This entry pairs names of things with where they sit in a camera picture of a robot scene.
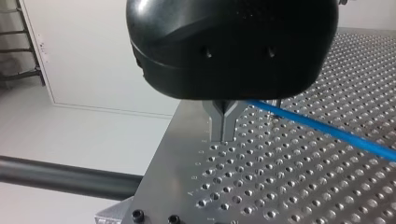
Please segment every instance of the black plastic housing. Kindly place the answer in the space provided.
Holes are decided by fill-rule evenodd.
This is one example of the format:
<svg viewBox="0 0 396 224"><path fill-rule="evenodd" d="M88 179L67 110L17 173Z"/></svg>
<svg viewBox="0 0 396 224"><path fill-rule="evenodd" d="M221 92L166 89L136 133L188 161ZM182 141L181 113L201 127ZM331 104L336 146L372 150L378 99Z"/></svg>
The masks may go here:
<svg viewBox="0 0 396 224"><path fill-rule="evenodd" d="M178 99L282 99L317 79L336 0L128 0L146 81Z"/></svg>

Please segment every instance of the mounting hole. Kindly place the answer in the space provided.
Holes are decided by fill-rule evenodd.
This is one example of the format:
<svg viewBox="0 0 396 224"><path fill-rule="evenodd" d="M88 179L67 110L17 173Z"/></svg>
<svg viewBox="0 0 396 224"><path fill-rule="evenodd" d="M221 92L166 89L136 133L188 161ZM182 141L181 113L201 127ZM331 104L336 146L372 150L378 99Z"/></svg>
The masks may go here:
<svg viewBox="0 0 396 224"><path fill-rule="evenodd" d="M145 213L140 209L136 209L132 212L132 219L135 223L141 223L145 220Z"/></svg>
<svg viewBox="0 0 396 224"><path fill-rule="evenodd" d="M208 46L201 47L201 54L204 55L207 59L211 59L213 57L213 54Z"/></svg>
<svg viewBox="0 0 396 224"><path fill-rule="evenodd" d="M172 215L168 218L168 223L169 224L180 224L180 217L176 215Z"/></svg>

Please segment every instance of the blue plastic rod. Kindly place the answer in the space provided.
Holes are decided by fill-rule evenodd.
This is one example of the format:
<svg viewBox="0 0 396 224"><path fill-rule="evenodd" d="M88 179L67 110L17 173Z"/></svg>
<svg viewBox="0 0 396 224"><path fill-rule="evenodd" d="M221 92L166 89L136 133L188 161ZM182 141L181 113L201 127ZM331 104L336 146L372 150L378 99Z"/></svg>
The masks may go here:
<svg viewBox="0 0 396 224"><path fill-rule="evenodd" d="M287 110L281 109L273 105L268 105L260 101L247 101L247 102L250 105L255 105L260 109L270 111L275 115L278 115L285 119L291 119L306 126L309 126L313 129L319 130L323 133L328 133L333 137L339 138L349 143L353 147L359 147L361 149L374 153L377 156L383 157L387 160L396 161L396 151L388 147L383 147L377 143L373 143L363 138L360 138L352 133L347 133L345 131L334 128L333 126L330 126L328 124L319 122L314 119L310 119L308 117L304 117L302 115L294 114L292 112L289 112Z"/></svg>

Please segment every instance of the perforated metal table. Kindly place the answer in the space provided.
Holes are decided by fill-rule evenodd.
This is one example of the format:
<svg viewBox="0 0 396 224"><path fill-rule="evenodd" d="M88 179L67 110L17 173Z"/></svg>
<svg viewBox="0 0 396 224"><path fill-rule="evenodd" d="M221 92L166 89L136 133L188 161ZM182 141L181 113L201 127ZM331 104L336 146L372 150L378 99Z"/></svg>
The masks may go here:
<svg viewBox="0 0 396 224"><path fill-rule="evenodd" d="M316 84L282 107L396 149L395 88L394 33L341 29ZM208 128L201 103L180 104L122 223L135 209L153 224L396 222L396 162L253 106L234 142Z"/></svg>

